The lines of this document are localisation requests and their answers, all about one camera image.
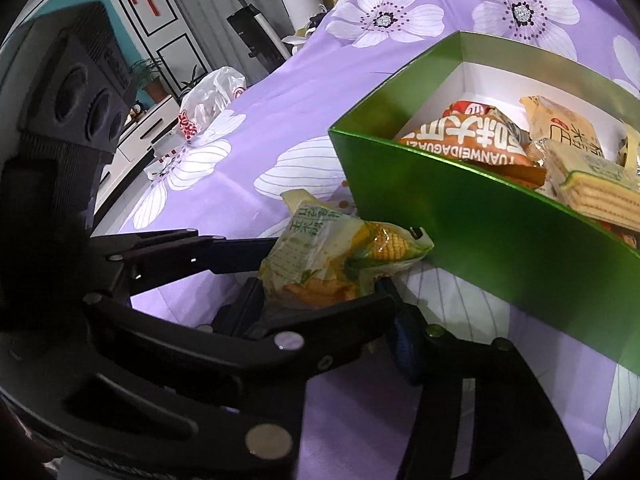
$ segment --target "rice cracker package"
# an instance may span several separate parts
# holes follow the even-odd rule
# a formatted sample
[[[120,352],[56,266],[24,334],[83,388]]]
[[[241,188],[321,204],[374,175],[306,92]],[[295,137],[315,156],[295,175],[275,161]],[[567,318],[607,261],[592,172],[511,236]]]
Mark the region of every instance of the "rice cracker package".
[[[544,142],[544,139],[553,139],[604,157],[593,125],[580,114],[542,96],[523,97],[520,103],[527,113],[529,135],[534,144]],[[544,143],[539,148],[543,158]]]
[[[375,279],[408,269],[433,248],[422,229],[416,238],[392,224],[365,222],[304,190],[283,199],[294,213],[259,273],[268,308],[322,308],[371,294]]]
[[[400,144],[490,166],[533,166],[522,143],[528,135],[495,107],[458,101],[443,117],[398,139]]]

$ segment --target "metal screw head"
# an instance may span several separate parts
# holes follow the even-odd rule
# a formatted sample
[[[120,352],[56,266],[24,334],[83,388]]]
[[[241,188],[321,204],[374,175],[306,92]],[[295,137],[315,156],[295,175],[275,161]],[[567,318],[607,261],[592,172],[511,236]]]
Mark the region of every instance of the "metal screw head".
[[[244,444],[258,458],[278,460],[289,454],[293,439],[289,431],[277,424],[258,424],[244,436]]]
[[[325,355],[318,361],[318,370],[324,372],[325,370],[328,370],[332,364],[334,364],[334,358],[330,355]]]
[[[426,332],[429,337],[442,337],[444,336],[444,333],[446,332],[446,330],[444,329],[443,326],[433,323],[433,324],[427,325]]]
[[[82,301],[84,301],[87,305],[95,305],[96,303],[100,303],[101,299],[102,295],[98,292],[89,292],[88,294],[84,295]]]
[[[300,350],[305,344],[305,338],[297,332],[280,332],[273,338],[273,342],[280,350]]]
[[[498,350],[502,350],[503,352],[509,352],[513,350],[513,343],[503,337],[495,338],[494,345]]]

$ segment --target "plant pot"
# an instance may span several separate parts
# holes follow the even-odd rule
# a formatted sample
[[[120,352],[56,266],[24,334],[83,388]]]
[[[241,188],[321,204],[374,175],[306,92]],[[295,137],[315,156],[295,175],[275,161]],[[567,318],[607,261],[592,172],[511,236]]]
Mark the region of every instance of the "plant pot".
[[[151,97],[156,104],[161,103],[162,100],[169,95],[169,92],[166,91],[159,77],[156,77],[151,83],[145,85],[144,91],[149,94],[149,97]]]

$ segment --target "white flower pattern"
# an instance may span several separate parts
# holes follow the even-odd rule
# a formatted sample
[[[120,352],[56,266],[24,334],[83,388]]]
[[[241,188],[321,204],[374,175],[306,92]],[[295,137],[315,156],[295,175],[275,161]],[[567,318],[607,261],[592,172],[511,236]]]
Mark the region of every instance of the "white flower pattern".
[[[175,191],[189,189],[213,173],[216,164],[231,153],[231,144],[221,137],[235,130],[244,117],[243,114],[235,116],[233,111],[224,110],[206,131],[185,142],[136,204],[133,227],[144,229],[158,218],[166,204],[167,187]]]
[[[640,56],[638,50],[623,36],[614,38],[613,50],[618,58],[618,63],[631,83],[624,79],[614,79],[613,81],[640,99]]]
[[[489,344],[508,335],[509,303],[446,270],[422,261],[394,281],[403,301],[417,305],[427,322],[460,339]]]
[[[620,442],[638,409],[640,409],[640,378],[625,367],[617,365],[603,436],[607,454],[610,454]]]
[[[338,1],[326,31],[336,38],[353,41],[362,48],[379,44],[386,38],[401,43],[436,37],[444,30],[444,11],[436,5],[421,5],[409,10],[415,0],[357,0],[355,6]]]
[[[340,160],[329,136],[305,140],[278,157],[276,165],[254,181],[255,190],[281,200],[290,189],[306,189],[316,198],[327,200],[344,181]]]
[[[474,31],[539,46],[576,61],[575,45],[560,25],[575,25],[574,0],[485,0],[472,13]]]
[[[580,466],[582,467],[584,480],[588,480],[588,478],[596,472],[596,469],[600,467],[600,462],[589,455],[578,454],[578,460],[580,461]]]

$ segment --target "wafer snack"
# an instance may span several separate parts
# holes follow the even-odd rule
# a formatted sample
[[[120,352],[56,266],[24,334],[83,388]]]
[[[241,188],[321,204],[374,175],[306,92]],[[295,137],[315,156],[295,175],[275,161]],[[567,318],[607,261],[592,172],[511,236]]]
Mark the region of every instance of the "wafer snack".
[[[593,219],[640,231],[640,179],[600,156],[555,140],[546,167],[561,203]]]

